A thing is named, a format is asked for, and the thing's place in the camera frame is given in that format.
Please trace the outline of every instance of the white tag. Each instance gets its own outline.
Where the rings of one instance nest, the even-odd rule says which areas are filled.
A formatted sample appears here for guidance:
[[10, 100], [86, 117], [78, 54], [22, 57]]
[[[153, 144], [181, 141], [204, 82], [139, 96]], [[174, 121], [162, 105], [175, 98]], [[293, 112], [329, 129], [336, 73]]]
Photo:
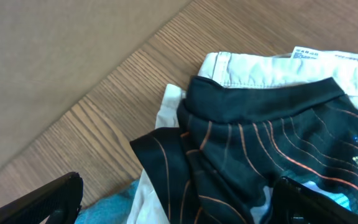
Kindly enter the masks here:
[[310, 49], [307, 47], [296, 46], [293, 49], [291, 58], [305, 58], [305, 59], [322, 59], [322, 58], [337, 58], [344, 60], [358, 61], [358, 54], [340, 51], [320, 51]]

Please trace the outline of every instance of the folded clothing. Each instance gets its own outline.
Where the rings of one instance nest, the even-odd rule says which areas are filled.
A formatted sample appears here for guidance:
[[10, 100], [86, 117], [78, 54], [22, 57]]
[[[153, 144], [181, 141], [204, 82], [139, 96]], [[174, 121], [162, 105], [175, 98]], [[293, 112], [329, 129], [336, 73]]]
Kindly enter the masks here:
[[358, 111], [332, 78], [253, 90], [196, 77], [177, 115], [179, 128], [131, 142], [171, 223], [253, 222], [282, 175], [358, 214]]
[[[358, 62], [354, 61], [335, 60], [335, 58], [330, 61], [300, 60], [219, 52], [207, 55], [198, 75], [210, 78], [226, 88], [279, 88], [334, 77], [358, 109]], [[178, 127], [176, 110], [180, 101], [184, 98], [185, 92], [183, 90], [171, 84], [167, 85], [161, 109], [157, 114], [156, 128]], [[130, 217], [135, 218], [132, 218], [131, 222], [128, 223], [147, 223], [142, 222], [143, 219], [136, 219], [138, 213], [149, 214], [152, 217], [154, 213], [161, 214], [163, 212], [158, 210], [158, 207], [161, 208], [160, 202], [144, 171], [142, 178], [147, 180], [143, 181], [147, 184], [140, 183], [139, 189], [143, 189], [143, 186], [145, 186], [149, 191], [147, 191], [147, 194], [142, 194], [144, 191], [138, 190], [137, 198], [143, 200], [137, 200], [135, 197], [130, 214]], [[304, 185], [349, 208], [349, 201], [342, 194], [325, 192], [313, 182], [305, 182]], [[256, 209], [255, 211], [263, 215], [267, 207], [269, 207], [268, 203], [260, 207], [263, 209]], [[159, 221], [168, 223], [168, 220], [160, 219]]]

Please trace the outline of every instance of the elastic waistband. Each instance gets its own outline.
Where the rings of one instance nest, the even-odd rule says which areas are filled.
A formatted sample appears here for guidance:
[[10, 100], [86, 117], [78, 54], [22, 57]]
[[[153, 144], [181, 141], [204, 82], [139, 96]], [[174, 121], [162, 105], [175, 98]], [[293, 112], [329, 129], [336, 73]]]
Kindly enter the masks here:
[[200, 118], [216, 123], [247, 123], [292, 116], [313, 105], [343, 96], [333, 78], [276, 89], [224, 88], [194, 77], [184, 104]]
[[225, 88], [280, 88], [333, 77], [349, 96], [358, 96], [358, 62], [272, 58], [229, 52], [206, 56], [198, 76]]

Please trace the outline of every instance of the white fabric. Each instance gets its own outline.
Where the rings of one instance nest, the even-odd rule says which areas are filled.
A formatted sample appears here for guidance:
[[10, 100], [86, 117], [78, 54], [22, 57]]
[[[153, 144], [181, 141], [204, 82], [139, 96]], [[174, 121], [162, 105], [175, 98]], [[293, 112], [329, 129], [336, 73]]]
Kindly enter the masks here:
[[[333, 77], [358, 109], [358, 62], [353, 60], [290, 59], [219, 52], [206, 56], [198, 75], [210, 78], [225, 88], [280, 88]], [[161, 109], [157, 114], [156, 128], [178, 127], [176, 110], [184, 97], [185, 92], [182, 89], [175, 85], [167, 85]], [[148, 180], [144, 181], [145, 184], [139, 183], [129, 215], [134, 218], [129, 218], [127, 223], [169, 223], [168, 219], [147, 219], [147, 221], [143, 218], [136, 219], [138, 213], [149, 215], [156, 213], [156, 217], [164, 214], [145, 172], [142, 173], [141, 180], [142, 178]], [[148, 189], [150, 193], [144, 192], [143, 188]]]

